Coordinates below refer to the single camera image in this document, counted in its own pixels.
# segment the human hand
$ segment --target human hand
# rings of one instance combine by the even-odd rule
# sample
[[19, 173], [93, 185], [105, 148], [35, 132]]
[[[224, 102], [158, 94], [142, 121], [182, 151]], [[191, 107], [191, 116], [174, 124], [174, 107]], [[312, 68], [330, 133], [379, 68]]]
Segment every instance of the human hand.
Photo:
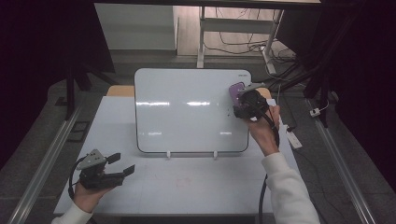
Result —
[[91, 213], [100, 199], [111, 189], [85, 189], [79, 182], [76, 184], [74, 203], [86, 213]]
[[[270, 119], [274, 119], [274, 124], [278, 130], [279, 112], [279, 105], [270, 105], [268, 111], [266, 112]], [[264, 118], [260, 118], [256, 121], [244, 119], [244, 121], [250, 130], [251, 136], [254, 138], [254, 140], [256, 140], [257, 144], [259, 144], [259, 147], [262, 149], [264, 156], [269, 156], [273, 153], [279, 152], [279, 149], [276, 146], [274, 132], [272, 131], [270, 124]]]

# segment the white shirt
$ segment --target white shirt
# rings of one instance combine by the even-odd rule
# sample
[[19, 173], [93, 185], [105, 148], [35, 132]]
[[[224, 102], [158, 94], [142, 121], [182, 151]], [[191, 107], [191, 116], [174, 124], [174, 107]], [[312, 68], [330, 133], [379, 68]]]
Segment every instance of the white shirt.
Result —
[[[268, 174], [267, 186], [271, 190], [276, 223], [320, 223], [304, 181], [288, 166], [283, 154], [278, 152], [265, 157], [262, 165]], [[92, 214], [72, 204], [63, 216], [53, 219], [52, 224], [85, 224], [91, 217]]]

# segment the metal frame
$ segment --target metal frame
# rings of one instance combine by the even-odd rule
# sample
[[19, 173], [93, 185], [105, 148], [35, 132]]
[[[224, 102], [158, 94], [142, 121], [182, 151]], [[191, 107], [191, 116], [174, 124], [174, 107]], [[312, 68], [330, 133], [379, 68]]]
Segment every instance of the metal frame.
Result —
[[274, 42], [283, 10], [280, 10], [273, 21], [254, 21], [236, 19], [206, 18], [205, 7], [200, 7], [200, 39], [197, 55], [197, 68], [204, 68], [204, 36], [205, 32], [229, 32], [269, 35], [265, 48], [262, 50], [265, 66], [270, 75], [275, 75], [276, 70], [272, 63], [270, 50]]
[[33, 205], [35, 204], [35, 200], [37, 199], [38, 194], [42, 190], [50, 174], [53, 164], [56, 162], [56, 159], [58, 158], [59, 153], [64, 146], [67, 135], [69, 135], [70, 130], [73, 128], [73, 125], [79, 115], [84, 100], [85, 95], [83, 95], [81, 102], [79, 103], [75, 112], [71, 115], [70, 120], [65, 120], [62, 123], [61, 128], [56, 133], [56, 136], [53, 139], [51, 145], [49, 146], [49, 149], [44, 156], [44, 159], [41, 161], [40, 165], [35, 171], [35, 175], [27, 186], [25, 192], [23, 193], [7, 224], [19, 224], [26, 221], [26, 218], [29, 216]]
[[[313, 109], [313, 106], [309, 102], [308, 99], [305, 100], [306, 105], [309, 109]], [[349, 193], [351, 197], [351, 201], [358, 212], [358, 216], [361, 218], [361, 223], [364, 224], [375, 224], [375, 218], [373, 213], [364, 199], [363, 194], [361, 193], [361, 189], [356, 183], [355, 178], [353, 178], [352, 173], [349, 171], [349, 167], [344, 160], [343, 155], [341, 154], [340, 149], [335, 144], [334, 139], [332, 138], [332, 134], [329, 129], [325, 128], [323, 124], [319, 121], [319, 119], [315, 119], [315, 124], [317, 125], [318, 132], [322, 137], [322, 140], [329, 151], [329, 154], [332, 158], [332, 162], [334, 162], [334, 166], [338, 171], [341, 179], [344, 182], [344, 186], [346, 187], [346, 191]]]

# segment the white wall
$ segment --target white wall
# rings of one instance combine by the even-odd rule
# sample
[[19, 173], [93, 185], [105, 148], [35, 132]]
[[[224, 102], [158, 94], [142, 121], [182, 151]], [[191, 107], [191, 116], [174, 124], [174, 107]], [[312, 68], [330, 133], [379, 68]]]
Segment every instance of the white wall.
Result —
[[176, 49], [172, 6], [95, 7], [109, 49]]

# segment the white device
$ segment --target white device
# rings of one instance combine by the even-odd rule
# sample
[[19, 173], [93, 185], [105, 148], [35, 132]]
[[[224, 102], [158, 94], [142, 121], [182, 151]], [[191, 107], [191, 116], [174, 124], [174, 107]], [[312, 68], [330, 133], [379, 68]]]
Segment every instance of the white device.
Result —
[[137, 146], [143, 152], [241, 152], [248, 127], [229, 87], [245, 70], [140, 69], [134, 75]]

